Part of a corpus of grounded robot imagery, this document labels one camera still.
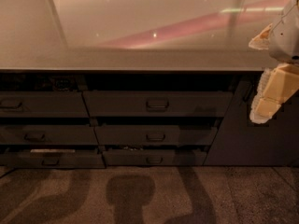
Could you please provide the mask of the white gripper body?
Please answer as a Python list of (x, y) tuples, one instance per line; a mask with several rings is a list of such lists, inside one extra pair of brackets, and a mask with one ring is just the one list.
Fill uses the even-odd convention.
[(299, 0), (291, 0), (274, 19), (269, 55), (283, 63), (299, 63)]

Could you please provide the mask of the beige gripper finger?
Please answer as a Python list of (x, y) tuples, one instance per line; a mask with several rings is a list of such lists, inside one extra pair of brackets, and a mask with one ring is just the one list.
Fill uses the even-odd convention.
[(263, 30), (261, 30), (260, 33), (254, 36), (249, 42), (249, 47), (251, 49), (257, 49), (257, 50), (269, 49), (269, 44), (270, 44), (269, 36), (270, 36), (271, 28), (272, 28), (272, 24), (269, 24)]
[(266, 123), (297, 91), (299, 91), (298, 65), (281, 63), (274, 69), (265, 69), (251, 104), (250, 120), (256, 124)]

